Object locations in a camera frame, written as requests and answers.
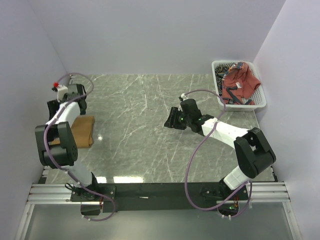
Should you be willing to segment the tan ribbed tank top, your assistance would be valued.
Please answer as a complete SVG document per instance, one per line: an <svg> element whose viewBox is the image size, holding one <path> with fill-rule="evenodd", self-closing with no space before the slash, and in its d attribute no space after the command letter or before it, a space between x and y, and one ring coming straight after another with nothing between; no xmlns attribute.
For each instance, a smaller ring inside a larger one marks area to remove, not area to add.
<svg viewBox="0 0 320 240"><path fill-rule="evenodd" d="M50 130L57 130L58 136L54 136L49 145L90 148L93 144L94 122L93 116L78 116L72 125L68 121L53 125Z"/></svg>

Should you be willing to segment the rust red tank top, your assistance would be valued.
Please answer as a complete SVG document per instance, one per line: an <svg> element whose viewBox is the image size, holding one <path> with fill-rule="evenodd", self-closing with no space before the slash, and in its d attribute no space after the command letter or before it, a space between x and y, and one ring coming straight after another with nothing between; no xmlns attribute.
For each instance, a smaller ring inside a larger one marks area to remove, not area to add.
<svg viewBox="0 0 320 240"><path fill-rule="evenodd" d="M255 105L251 99L261 82L246 62L234 63L221 80L222 99L227 105Z"/></svg>

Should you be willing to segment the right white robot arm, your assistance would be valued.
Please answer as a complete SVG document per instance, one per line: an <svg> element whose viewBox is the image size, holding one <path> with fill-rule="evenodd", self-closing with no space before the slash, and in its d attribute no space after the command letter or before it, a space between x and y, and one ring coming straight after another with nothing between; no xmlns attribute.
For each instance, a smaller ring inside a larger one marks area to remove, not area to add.
<svg viewBox="0 0 320 240"><path fill-rule="evenodd" d="M220 181L219 193L226 200L237 194L241 184L256 178L276 161L261 129L236 127L202 114L192 98L181 101L180 107L172 107L164 126L176 130L190 128L194 133L216 139L235 150L237 167Z"/></svg>

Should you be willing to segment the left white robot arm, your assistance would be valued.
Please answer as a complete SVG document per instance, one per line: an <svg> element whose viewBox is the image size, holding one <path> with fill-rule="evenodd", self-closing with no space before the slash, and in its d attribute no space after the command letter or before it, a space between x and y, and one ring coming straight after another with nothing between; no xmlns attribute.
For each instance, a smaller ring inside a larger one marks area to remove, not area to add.
<svg viewBox="0 0 320 240"><path fill-rule="evenodd" d="M47 102L49 121L35 128L40 163L64 171L74 181L73 191L78 195L82 192L88 201L94 201L100 195L100 188L94 174L78 161L78 147L72 133L76 118L86 114L85 87L55 82L52 90L57 93L57 99Z"/></svg>

